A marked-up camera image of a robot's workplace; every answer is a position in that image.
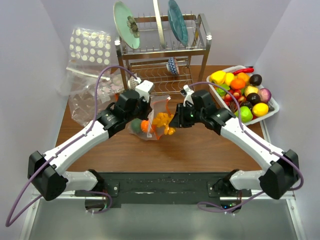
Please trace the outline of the dark green avocado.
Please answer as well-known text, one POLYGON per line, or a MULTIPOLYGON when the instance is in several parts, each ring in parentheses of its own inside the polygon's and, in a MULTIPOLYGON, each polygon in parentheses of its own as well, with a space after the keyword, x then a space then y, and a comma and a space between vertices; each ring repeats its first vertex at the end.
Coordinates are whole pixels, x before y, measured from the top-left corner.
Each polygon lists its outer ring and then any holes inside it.
POLYGON ((135 118, 130 122, 130 127, 134 134, 140 134, 142 132, 141 123, 142 120, 139 118, 135 118))

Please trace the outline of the orange zip top bag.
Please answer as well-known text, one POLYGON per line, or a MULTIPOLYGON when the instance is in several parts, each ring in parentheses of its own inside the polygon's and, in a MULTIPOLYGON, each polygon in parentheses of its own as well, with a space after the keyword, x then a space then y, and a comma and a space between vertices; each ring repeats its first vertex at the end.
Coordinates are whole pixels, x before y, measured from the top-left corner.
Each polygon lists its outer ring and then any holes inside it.
POLYGON ((164 127, 158 128, 152 124, 153 119, 157 116, 158 113, 167 113, 172 114, 169 110, 169 101, 171 97, 169 95, 155 95, 151 97, 150 106, 152 108, 151 113, 148 115, 147 121, 149 122, 148 132, 141 132, 135 134, 131 130, 131 122, 127 125, 127 130, 130 134, 139 137, 145 141, 156 141, 161 138, 164 134, 164 127))

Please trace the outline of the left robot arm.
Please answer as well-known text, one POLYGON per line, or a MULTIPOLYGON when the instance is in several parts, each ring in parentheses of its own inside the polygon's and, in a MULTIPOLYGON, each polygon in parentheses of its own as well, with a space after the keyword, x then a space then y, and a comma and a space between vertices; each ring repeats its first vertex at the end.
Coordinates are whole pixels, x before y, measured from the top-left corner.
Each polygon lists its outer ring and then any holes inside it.
POLYGON ((145 120, 150 112, 150 91, 138 88, 124 91, 76 135, 44 154, 32 153, 28 179, 46 201, 67 191, 87 191, 99 196, 105 189, 105 180, 95 170, 68 172, 67 169, 90 149, 124 130, 127 123, 145 120))

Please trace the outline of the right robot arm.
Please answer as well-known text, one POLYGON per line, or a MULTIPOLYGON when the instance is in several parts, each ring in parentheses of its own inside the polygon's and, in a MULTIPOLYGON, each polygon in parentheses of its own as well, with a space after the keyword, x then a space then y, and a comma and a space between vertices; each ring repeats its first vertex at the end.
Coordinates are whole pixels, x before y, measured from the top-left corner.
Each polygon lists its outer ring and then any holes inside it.
POLYGON ((296 152, 270 144, 242 124, 230 110, 217 108, 206 90, 181 90, 184 97, 177 104, 169 123, 171 128, 190 128, 201 123, 207 129, 232 141, 260 166, 260 170, 235 169, 214 184, 214 188, 233 197, 240 190, 261 190, 272 199, 280 199, 300 179, 296 152))

